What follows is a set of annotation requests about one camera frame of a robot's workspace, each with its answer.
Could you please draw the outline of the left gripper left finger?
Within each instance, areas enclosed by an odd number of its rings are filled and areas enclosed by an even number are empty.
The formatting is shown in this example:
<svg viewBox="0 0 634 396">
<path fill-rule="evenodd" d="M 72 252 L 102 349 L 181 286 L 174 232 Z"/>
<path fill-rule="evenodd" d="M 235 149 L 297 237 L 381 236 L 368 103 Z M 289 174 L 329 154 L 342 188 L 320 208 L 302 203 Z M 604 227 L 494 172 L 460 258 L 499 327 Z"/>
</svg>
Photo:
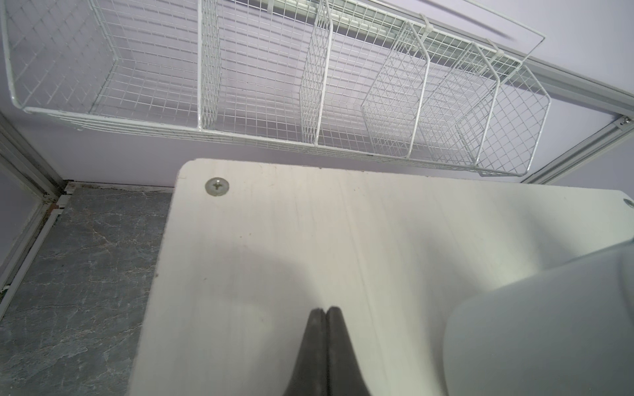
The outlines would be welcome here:
<svg viewBox="0 0 634 396">
<path fill-rule="evenodd" d="M 284 396 L 328 394 L 328 330 L 322 309 L 310 312 Z"/>
</svg>

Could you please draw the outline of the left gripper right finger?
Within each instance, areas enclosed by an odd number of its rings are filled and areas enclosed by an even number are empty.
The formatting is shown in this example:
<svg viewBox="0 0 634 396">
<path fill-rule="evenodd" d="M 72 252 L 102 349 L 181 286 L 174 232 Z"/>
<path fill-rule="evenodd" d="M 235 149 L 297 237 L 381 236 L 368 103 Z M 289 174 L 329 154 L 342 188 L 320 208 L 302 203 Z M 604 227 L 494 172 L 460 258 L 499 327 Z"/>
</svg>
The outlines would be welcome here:
<svg viewBox="0 0 634 396">
<path fill-rule="evenodd" d="M 370 395 L 339 307 L 326 313 L 328 333 L 328 395 Z"/>
</svg>

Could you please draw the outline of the white two-tier shelf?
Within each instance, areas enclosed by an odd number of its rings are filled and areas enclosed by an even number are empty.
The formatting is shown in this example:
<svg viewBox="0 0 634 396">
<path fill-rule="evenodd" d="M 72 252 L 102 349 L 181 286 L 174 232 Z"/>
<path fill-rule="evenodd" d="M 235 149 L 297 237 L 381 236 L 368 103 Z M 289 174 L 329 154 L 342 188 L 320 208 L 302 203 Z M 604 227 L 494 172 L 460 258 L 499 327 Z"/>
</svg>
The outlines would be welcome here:
<svg viewBox="0 0 634 396">
<path fill-rule="evenodd" d="M 335 306 L 370 394 L 446 395 L 460 304 L 628 242 L 620 191 L 196 159 L 128 392 L 282 395 L 310 312 Z"/>
</svg>

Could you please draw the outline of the large white tea canister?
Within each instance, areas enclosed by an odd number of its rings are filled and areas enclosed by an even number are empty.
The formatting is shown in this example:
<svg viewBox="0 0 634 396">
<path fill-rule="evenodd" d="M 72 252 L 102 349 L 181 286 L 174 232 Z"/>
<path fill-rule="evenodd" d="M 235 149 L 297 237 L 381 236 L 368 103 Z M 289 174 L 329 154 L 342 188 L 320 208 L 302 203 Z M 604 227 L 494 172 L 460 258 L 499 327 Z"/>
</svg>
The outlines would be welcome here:
<svg viewBox="0 0 634 396">
<path fill-rule="evenodd" d="M 632 394 L 632 243 L 466 300 L 443 368 L 451 395 Z"/>
</svg>

